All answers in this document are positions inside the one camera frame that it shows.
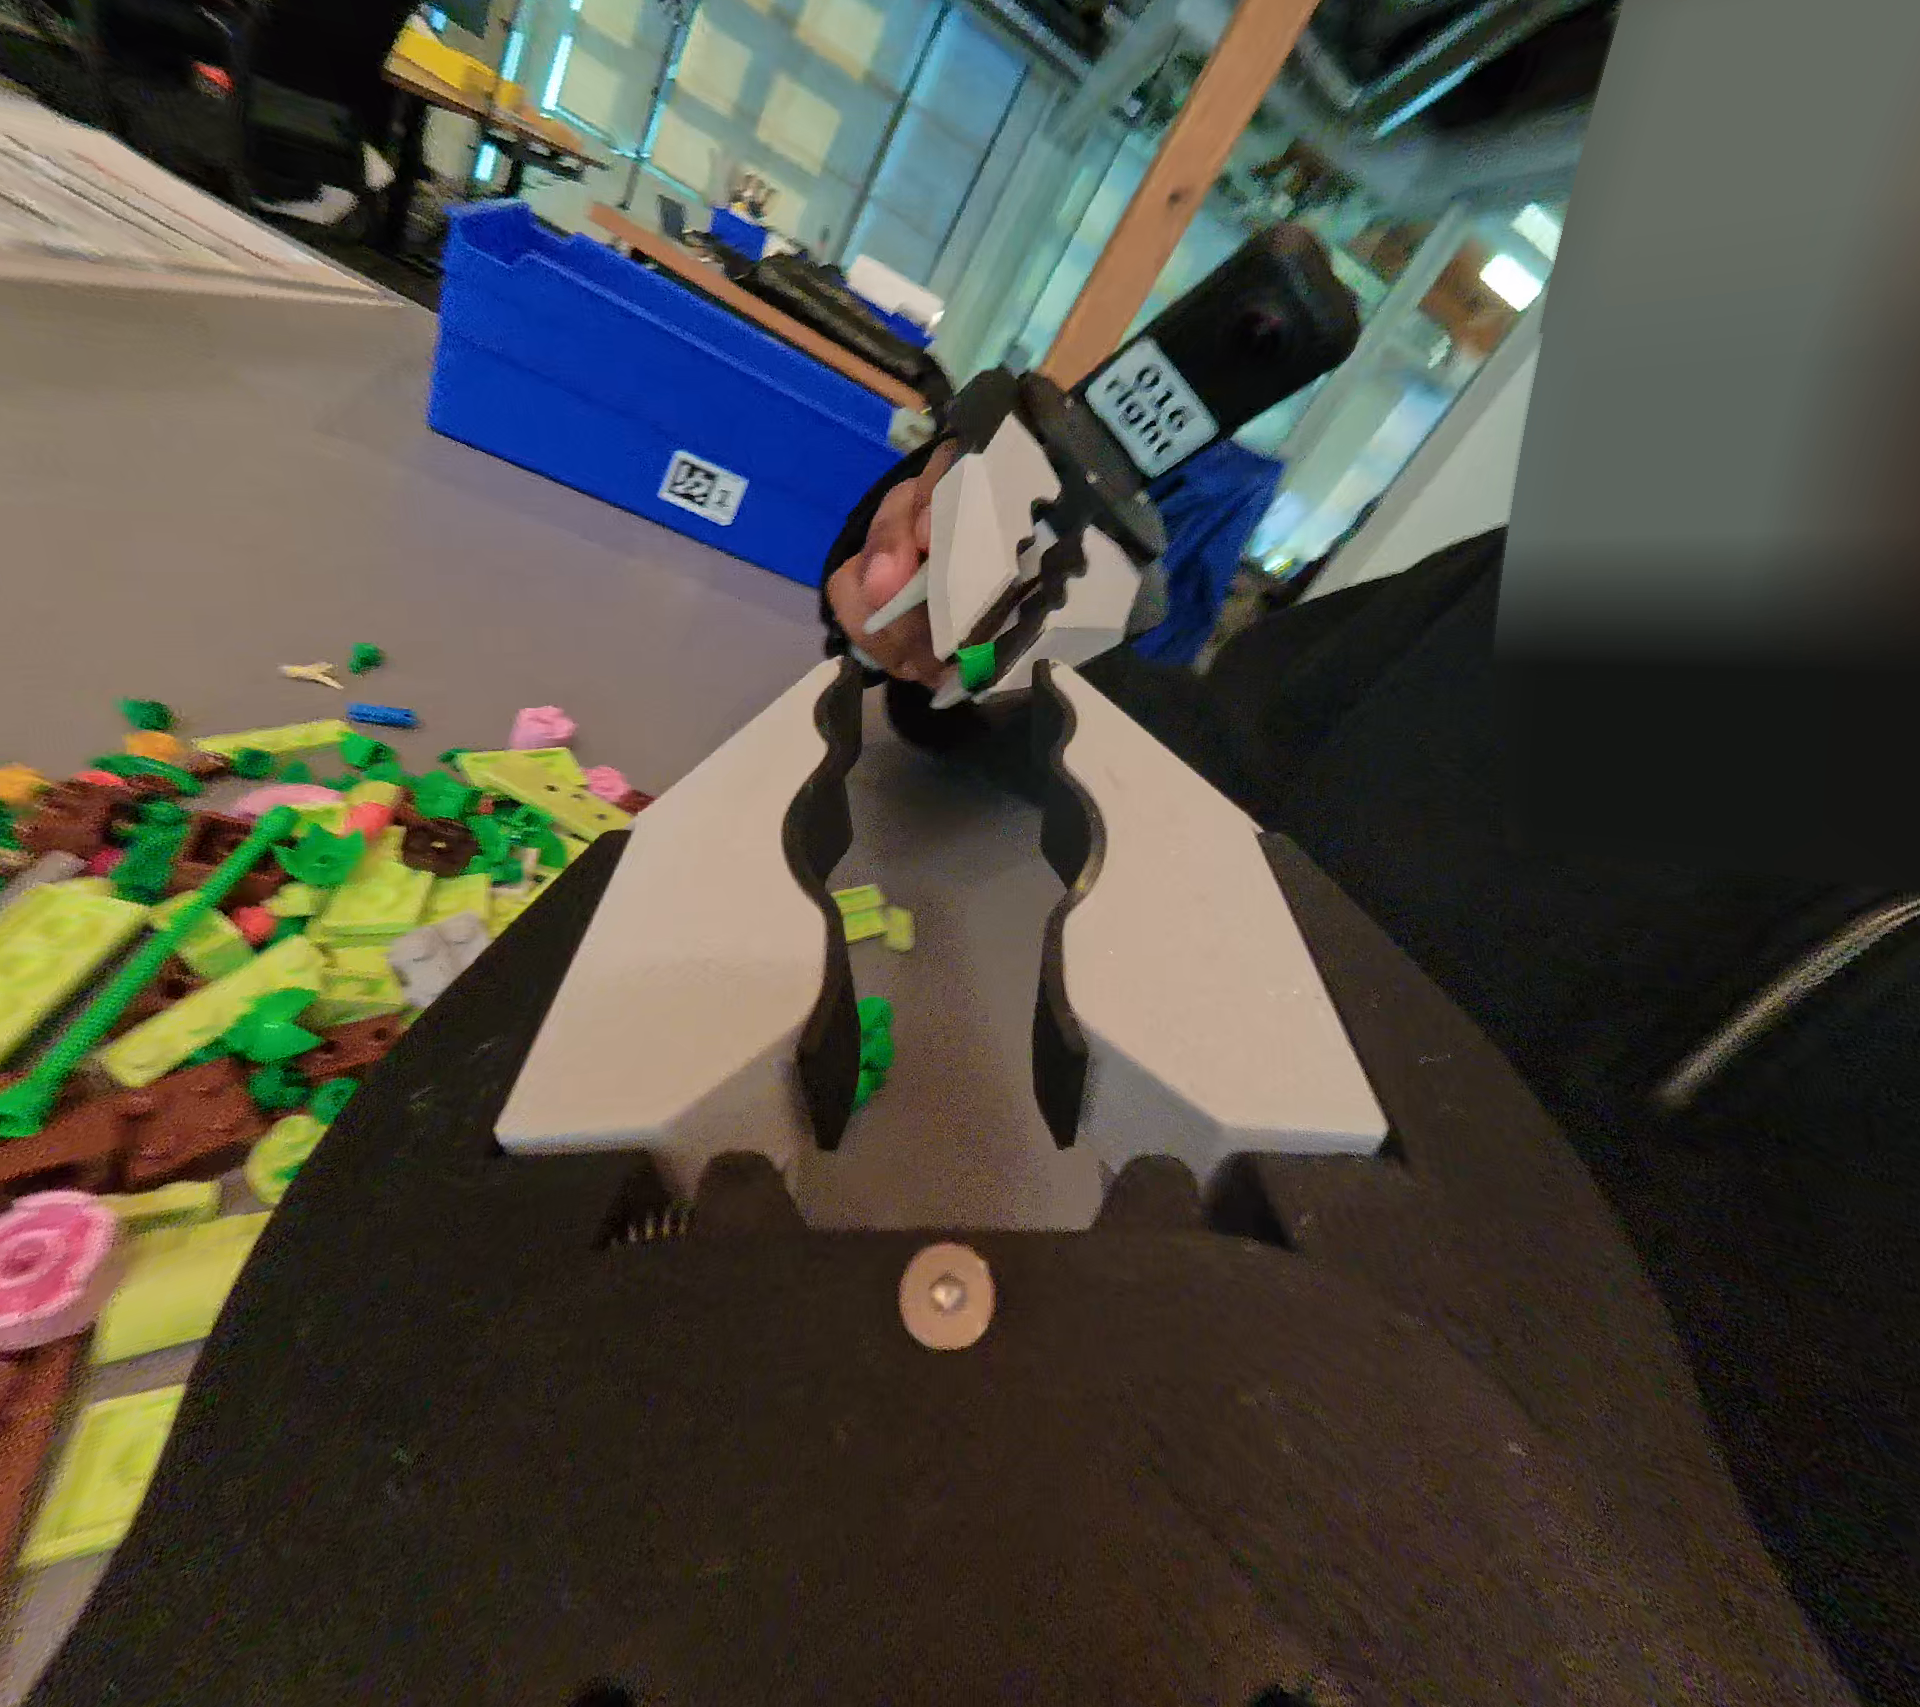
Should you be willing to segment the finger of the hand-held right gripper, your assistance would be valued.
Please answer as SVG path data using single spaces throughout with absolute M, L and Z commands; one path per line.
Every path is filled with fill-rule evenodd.
M 1022 691 L 1035 661 L 1084 665 L 1154 621 L 1154 563 L 1102 527 L 1060 535 L 1047 521 L 1021 555 L 1009 605 L 990 617 L 979 643 L 990 665 L 982 691 Z
M 1016 413 L 934 485 L 925 605 L 941 659 L 954 661 L 964 645 L 997 637 L 1030 579 L 1027 557 L 1057 499 L 1059 471 Z

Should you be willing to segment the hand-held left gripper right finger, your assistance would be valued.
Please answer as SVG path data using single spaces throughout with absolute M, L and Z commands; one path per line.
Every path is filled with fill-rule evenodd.
M 1071 665 L 1033 687 L 1043 931 L 1033 1085 L 1101 1159 L 1375 1155 L 1389 1119 L 1257 821 Z

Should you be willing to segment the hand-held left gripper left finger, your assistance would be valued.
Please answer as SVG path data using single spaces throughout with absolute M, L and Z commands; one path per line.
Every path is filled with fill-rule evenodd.
M 842 911 L 852 661 L 812 667 L 637 817 L 495 1121 L 518 1155 L 840 1147 L 860 1067 Z

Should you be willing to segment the pile of colourful toy bricks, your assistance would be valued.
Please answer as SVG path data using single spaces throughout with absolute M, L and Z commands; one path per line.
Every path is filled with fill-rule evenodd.
M 588 1574 L 903 1343 L 896 1243 L 809 1239 L 800 1159 L 516 1155 L 513 1091 L 638 815 L 571 749 L 420 777 L 328 725 L 323 807 L 187 807 L 103 769 L 20 841 L 100 853 L 4 905 L 4 1572 Z

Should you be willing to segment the person's right forearm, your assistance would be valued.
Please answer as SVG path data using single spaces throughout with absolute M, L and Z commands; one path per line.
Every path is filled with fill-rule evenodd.
M 1119 653 L 1101 689 L 1264 829 L 1500 801 L 1495 629 L 1508 529 L 1259 615 L 1207 667 Z

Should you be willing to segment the person's right hand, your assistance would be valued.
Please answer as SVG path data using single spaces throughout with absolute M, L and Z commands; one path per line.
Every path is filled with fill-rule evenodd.
M 948 661 L 939 653 L 922 571 L 932 549 L 932 471 L 892 487 L 856 553 L 842 561 L 827 583 L 833 627 L 852 659 L 888 679 L 939 691 L 948 681 Z

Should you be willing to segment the blue jacket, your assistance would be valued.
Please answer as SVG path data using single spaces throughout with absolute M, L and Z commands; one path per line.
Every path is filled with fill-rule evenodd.
M 1216 441 L 1149 485 L 1164 521 L 1164 615 L 1133 641 L 1141 659 L 1190 665 L 1213 639 L 1285 461 Z

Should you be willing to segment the wooden pillar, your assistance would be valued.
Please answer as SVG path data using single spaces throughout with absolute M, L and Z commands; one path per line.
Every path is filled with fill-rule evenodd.
M 1128 337 L 1322 0 L 1238 0 L 1041 369 L 1071 389 Z

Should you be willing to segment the blue plastic bin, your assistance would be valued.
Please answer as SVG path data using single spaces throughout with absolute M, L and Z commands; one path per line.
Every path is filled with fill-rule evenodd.
M 493 199 L 448 217 L 426 419 L 814 585 L 898 405 L 660 269 Z

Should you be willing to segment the wooden top background desk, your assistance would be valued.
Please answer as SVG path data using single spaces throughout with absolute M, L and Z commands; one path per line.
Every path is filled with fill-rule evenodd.
M 588 225 L 614 251 L 694 289 L 729 315 L 800 349 L 900 407 L 943 411 L 954 393 L 934 355 L 912 345 L 849 287 L 791 255 L 748 261 L 727 247 L 654 231 L 594 201 Z

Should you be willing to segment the person's black jacket torso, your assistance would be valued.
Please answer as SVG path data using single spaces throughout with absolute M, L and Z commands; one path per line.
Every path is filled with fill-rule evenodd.
M 1916 1702 L 1916 877 L 1549 839 L 1500 767 L 1486 813 L 1279 831 L 1543 1097 L 1788 1594 Z

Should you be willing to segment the black office chair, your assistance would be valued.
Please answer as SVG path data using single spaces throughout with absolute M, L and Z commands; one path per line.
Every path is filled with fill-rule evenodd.
M 259 0 L 232 41 L 232 183 L 255 211 L 345 223 L 383 181 L 389 57 L 423 0 Z

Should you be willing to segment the white printed sheet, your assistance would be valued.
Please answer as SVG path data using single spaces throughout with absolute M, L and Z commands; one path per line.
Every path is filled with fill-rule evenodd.
M 348 307 L 403 301 L 121 139 L 7 89 L 3 289 L 32 287 Z

